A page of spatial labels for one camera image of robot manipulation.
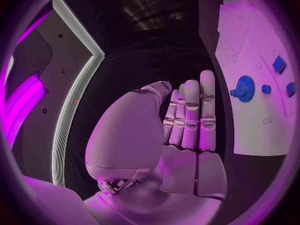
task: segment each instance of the purple light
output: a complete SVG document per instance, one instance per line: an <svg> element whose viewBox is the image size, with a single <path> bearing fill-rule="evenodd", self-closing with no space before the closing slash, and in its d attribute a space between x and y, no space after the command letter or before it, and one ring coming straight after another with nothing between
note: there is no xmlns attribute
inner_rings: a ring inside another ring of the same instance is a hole
<svg viewBox="0 0 300 225"><path fill-rule="evenodd" d="M48 15L51 13L51 11L47 12L45 15L41 16L38 20L36 20L27 30L22 34L22 36L17 41L17 45L24 40L32 32L33 29L35 29L42 21L44 21L45 18L48 17Z"/></svg>
<svg viewBox="0 0 300 225"><path fill-rule="evenodd" d="M40 89L33 98L25 105L25 107L22 109L20 114L15 119L14 124L12 125L12 128L9 132L9 135L7 137L7 143L10 146L10 148L13 147L15 139L17 137L17 134L20 130L20 127L24 123L25 119L29 115L29 113L34 109L34 107L38 104L38 102L48 93L48 89L42 88Z"/></svg>
<svg viewBox="0 0 300 225"><path fill-rule="evenodd" d="M9 110L12 108L14 103L17 101L17 99L21 96L21 94L29 88L35 81L39 79L39 72L37 71L33 75L31 75L29 78L27 78L9 97L7 102L5 103L5 115L7 116Z"/></svg>
<svg viewBox="0 0 300 225"><path fill-rule="evenodd" d="M31 100L31 98L43 88L43 83L41 80L37 80L34 82L29 88L27 88L21 96L17 99L17 101L13 104L11 109L8 111L5 122L4 122L4 133L5 136L8 137L12 126L22 111L22 109L26 106L26 104Z"/></svg>

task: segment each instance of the blue gear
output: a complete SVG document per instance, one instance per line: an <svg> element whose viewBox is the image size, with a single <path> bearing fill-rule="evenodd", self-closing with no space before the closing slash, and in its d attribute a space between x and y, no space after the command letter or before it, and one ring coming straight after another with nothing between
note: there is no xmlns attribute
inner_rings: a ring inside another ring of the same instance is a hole
<svg viewBox="0 0 300 225"><path fill-rule="evenodd" d="M255 93L255 84L251 77L241 76L236 85L236 95L243 103L251 101Z"/></svg>

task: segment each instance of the robotic hand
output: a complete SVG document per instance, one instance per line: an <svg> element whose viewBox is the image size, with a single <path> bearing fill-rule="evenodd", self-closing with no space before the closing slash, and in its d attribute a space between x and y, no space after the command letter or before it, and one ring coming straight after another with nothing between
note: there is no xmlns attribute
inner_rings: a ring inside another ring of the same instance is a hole
<svg viewBox="0 0 300 225"><path fill-rule="evenodd" d="M205 151L212 152L216 147L214 74L205 70L200 75L200 86L196 80L188 80L179 90L175 89L162 123L160 105L171 91L167 81L133 90L100 118L86 147L85 165L104 194L113 196L127 190L157 167L162 174L163 192L186 194L199 183L195 179L201 171L197 168L199 157L204 158ZM217 173L222 173L220 157L216 153L208 156L217 156L209 158L206 164L217 160L213 163L220 164ZM211 171L207 172L210 178L214 177Z"/></svg>

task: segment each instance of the robot finger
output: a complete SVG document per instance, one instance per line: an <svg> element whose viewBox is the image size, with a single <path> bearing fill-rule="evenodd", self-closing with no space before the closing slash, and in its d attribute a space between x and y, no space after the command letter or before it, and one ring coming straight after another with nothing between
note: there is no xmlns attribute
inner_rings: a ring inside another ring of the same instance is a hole
<svg viewBox="0 0 300 225"><path fill-rule="evenodd" d="M169 144L180 146L182 143L186 122L185 84L181 84L178 91L178 103L174 126L169 139Z"/></svg>
<svg viewBox="0 0 300 225"><path fill-rule="evenodd" d="M185 125L181 146L185 149L197 149L199 136L200 87L196 80L184 84Z"/></svg>
<svg viewBox="0 0 300 225"><path fill-rule="evenodd" d="M211 70L200 74L201 118L199 149L214 151L216 149L215 117L215 76Z"/></svg>
<svg viewBox="0 0 300 225"><path fill-rule="evenodd" d="M171 101L167 109L165 118L163 120L163 130L164 130L164 144L167 145L171 135L172 128L174 126L175 115L178 104L178 89L172 92Z"/></svg>

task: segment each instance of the blue square button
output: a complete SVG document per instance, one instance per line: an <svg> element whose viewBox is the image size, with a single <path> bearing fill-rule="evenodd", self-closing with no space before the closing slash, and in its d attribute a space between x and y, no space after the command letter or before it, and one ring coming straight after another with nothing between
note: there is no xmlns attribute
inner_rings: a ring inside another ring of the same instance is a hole
<svg viewBox="0 0 300 225"><path fill-rule="evenodd" d="M281 56L278 56L275 62L273 63L273 67L277 73L282 74L286 69L287 64Z"/></svg>
<svg viewBox="0 0 300 225"><path fill-rule="evenodd" d="M296 84L294 82L290 82L287 86L286 86L286 91L288 94L288 97L290 98L291 96L293 96L296 92Z"/></svg>

